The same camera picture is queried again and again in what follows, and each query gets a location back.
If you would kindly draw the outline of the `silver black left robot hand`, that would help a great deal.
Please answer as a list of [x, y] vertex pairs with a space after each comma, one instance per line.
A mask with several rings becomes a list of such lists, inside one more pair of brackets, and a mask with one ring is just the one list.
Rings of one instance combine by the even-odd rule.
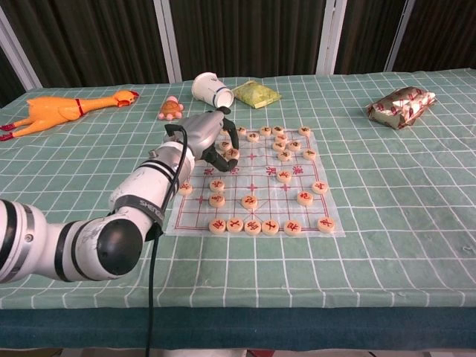
[[230, 135], [232, 147], [239, 149], [235, 124], [225, 117], [230, 113], [229, 108], [222, 106], [214, 111], [183, 118], [178, 122], [178, 125], [183, 126], [187, 132], [187, 145], [196, 160], [204, 160], [221, 172], [230, 172], [238, 163], [236, 159], [227, 161], [215, 148], [216, 138], [224, 129]]

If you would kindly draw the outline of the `orange pink turtle toy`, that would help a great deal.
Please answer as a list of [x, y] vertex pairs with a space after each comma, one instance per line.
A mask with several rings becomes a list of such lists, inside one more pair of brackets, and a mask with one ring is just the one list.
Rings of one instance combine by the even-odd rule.
[[169, 96], [162, 104], [159, 113], [159, 120], [172, 121], [181, 119], [184, 111], [184, 105], [179, 102], [175, 96]]

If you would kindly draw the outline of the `white paper cup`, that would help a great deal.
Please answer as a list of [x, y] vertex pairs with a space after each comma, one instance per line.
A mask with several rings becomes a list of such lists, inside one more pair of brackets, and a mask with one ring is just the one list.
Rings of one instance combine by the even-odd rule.
[[223, 106], [230, 108], [234, 101], [233, 92], [212, 72], [196, 76], [191, 91], [195, 99], [216, 108]]

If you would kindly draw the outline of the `green snack bag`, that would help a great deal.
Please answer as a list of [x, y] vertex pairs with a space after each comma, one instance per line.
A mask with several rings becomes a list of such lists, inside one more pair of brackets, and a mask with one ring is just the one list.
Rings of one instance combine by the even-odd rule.
[[236, 99], [253, 109], [263, 108], [281, 98], [278, 92], [254, 80], [237, 86], [232, 92]]

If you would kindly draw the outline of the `translucent xiangqi board sheet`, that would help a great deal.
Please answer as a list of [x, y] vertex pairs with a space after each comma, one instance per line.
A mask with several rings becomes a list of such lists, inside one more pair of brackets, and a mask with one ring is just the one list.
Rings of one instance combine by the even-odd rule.
[[[314, 135], [302, 136], [296, 129], [285, 131], [290, 141], [300, 141], [301, 150], [292, 152], [289, 161], [280, 161], [278, 153], [272, 149], [274, 136], [260, 137], [258, 142], [250, 142], [245, 137], [239, 139], [240, 157], [237, 166], [229, 173], [222, 173], [211, 164], [200, 161], [190, 176], [193, 192], [188, 196], [177, 195], [168, 207], [169, 218], [164, 232], [168, 236], [200, 237], [209, 234], [209, 222], [217, 217], [230, 219], [239, 217], [243, 221], [257, 219], [260, 222], [274, 219], [279, 225], [288, 220], [297, 220], [302, 225], [302, 236], [322, 237], [317, 222], [328, 216], [335, 221], [334, 237], [345, 235], [335, 201], [330, 191], [324, 195], [312, 193], [314, 201], [310, 206], [299, 205], [296, 197], [300, 191], [312, 192], [315, 181], [327, 181], [324, 166], [319, 158], [308, 161], [303, 151], [318, 149]], [[288, 184], [279, 182], [276, 175], [281, 170], [292, 173]], [[221, 208], [209, 204], [214, 194], [209, 184], [215, 179], [225, 183], [220, 192], [225, 197]], [[244, 196], [258, 199], [254, 210], [245, 209], [241, 204]]]

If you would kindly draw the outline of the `dark pleated curtain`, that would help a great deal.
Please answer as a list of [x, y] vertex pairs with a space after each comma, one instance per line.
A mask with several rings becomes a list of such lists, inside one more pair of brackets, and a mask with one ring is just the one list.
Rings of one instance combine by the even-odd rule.
[[[325, 0], [170, 0], [183, 80], [313, 74]], [[347, 0], [337, 74], [380, 72], [405, 0]], [[44, 87], [167, 83], [153, 0], [0, 0]], [[415, 0], [394, 71], [476, 69], [476, 0]]]

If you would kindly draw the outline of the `yellow rubber chicken toy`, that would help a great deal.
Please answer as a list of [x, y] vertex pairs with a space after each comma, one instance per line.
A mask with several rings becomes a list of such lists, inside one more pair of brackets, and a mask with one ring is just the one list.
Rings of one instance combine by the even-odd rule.
[[0, 141], [9, 141], [25, 135], [42, 132], [55, 126], [76, 121], [97, 109], [130, 106], [139, 98], [136, 91], [121, 90], [109, 97], [95, 99], [68, 97], [37, 97], [28, 100], [28, 116], [0, 126], [7, 134]]

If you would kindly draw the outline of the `green checkered tablecloth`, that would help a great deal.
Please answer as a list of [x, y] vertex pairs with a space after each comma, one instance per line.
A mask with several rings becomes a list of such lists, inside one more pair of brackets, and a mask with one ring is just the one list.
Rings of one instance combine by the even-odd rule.
[[[476, 69], [270, 77], [281, 98], [235, 102], [257, 129], [308, 126], [345, 235], [163, 236], [157, 306], [476, 306]], [[372, 121], [367, 107], [405, 87], [435, 93], [412, 126]], [[93, 219], [158, 146], [164, 98], [205, 112], [191, 84], [137, 85], [138, 102], [42, 134], [0, 142], [0, 198], [51, 222]]]

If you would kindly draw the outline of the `gold red foil snack bag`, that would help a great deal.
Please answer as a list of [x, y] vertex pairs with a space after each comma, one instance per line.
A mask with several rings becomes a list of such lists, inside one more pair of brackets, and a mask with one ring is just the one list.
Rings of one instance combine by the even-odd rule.
[[367, 107], [369, 119], [395, 130], [412, 126], [436, 102], [433, 92], [409, 86], [397, 89]]

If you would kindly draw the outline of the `dark teal table skirt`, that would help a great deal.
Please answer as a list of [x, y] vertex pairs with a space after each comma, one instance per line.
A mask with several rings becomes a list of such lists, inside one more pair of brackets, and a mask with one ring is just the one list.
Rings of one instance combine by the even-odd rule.
[[476, 308], [0, 310], [0, 347], [476, 349]]

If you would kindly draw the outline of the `white frame post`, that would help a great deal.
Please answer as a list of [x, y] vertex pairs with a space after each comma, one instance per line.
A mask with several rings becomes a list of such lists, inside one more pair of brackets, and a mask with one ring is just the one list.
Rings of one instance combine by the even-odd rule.
[[346, 8], [347, 0], [326, 0], [315, 70], [319, 76], [334, 74]]
[[399, 49], [402, 44], [402, 40], [405, 35], [405, 31], [407, 29], [411, 14], [413, 12], [415, 2], [416, 0], [405, 0], [404, 6], [402, 8], [402, 14], [399, 19], [399, 24], [397, 26], [396, 33], [393, 38], [392, 45], [390, 47], [390, 51], [385, 62], [385, 66], [384, 66], [385, 72], [389, 72], [393, 70], [393, 66], [395, 64], [397, 55], [399, 53]]
[[0, 5], [0, 46], [26, 91], [42, 88], [42, 84], [30, 63], [14, 29]]
[[153, 0], [167, 76], [170, 83], [182, 81], [179, 52], [170, 0]]

